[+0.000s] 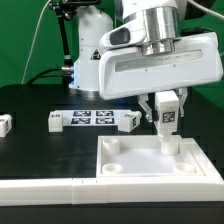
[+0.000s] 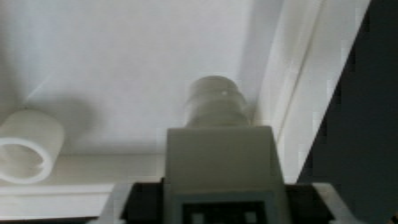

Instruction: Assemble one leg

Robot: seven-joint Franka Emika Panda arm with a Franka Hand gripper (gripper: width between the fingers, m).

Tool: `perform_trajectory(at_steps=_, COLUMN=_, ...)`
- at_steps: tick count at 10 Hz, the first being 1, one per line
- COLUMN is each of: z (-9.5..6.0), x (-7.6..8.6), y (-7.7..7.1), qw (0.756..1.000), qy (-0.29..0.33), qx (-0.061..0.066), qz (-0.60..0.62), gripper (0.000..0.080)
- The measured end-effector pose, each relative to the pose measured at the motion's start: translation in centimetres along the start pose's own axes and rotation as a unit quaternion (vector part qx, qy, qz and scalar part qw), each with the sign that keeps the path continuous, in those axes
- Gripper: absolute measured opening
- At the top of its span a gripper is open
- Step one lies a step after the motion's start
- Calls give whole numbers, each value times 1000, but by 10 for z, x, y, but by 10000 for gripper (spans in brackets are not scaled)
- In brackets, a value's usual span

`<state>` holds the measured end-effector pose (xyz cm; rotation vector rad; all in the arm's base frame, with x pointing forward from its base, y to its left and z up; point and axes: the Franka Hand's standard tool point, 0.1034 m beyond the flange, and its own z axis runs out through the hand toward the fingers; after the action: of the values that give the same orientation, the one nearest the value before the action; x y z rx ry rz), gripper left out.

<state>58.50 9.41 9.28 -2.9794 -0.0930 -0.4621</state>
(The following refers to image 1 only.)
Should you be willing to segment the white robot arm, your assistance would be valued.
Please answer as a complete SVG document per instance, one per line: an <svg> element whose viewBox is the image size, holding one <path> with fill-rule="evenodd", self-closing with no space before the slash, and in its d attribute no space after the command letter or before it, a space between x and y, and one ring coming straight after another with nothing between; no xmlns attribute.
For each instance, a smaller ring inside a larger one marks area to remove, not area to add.
<svg viewBox="0 0 224 224"><path fill-rule="evenodd" d="M105 100L216 82L223 68L214 32L183 36L188 0L114 0L123 25L94 6L78 9L79 57L70 87Z"/></svg>

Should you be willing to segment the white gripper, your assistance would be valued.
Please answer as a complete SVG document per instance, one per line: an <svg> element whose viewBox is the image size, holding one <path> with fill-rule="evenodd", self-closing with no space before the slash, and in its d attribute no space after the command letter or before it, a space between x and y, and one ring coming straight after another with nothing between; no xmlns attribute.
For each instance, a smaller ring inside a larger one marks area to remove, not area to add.
<svg viewBox="0 0 224 224"><path fill-rule="evenodd" d="M170 53L144 56L137 46L112 48L109 35L100 40L105 50L99 62L99 94L105 100L137 96L146 120L153 121L147 93L178 89L180 116L188 90L183 87L219 81L223 67L214 32L185 36Z"/></svg>

